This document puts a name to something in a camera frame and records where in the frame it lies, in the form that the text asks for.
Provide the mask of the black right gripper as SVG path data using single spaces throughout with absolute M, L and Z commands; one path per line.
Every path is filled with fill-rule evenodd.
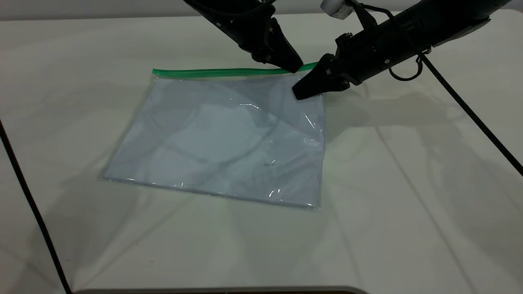
M 297 100 L 308 99 L 327 92 L 349 89 L 350 83 L 360 85 L 365 80 L 390 67 L 416 56 L 392 20 L 375 29 L 364 29 L 354 36 L 339 36 L 335 56 L 323 55 L 315 67 L 293 86 Z M 335 57 L 335 80 L 331 80 L 331 62 Z

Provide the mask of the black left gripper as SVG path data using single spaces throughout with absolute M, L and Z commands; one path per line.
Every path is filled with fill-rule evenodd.
M 303 61 L 290 45 L 273 14 L 272 0 L 186 0 L 260 63 L 296 73 Z

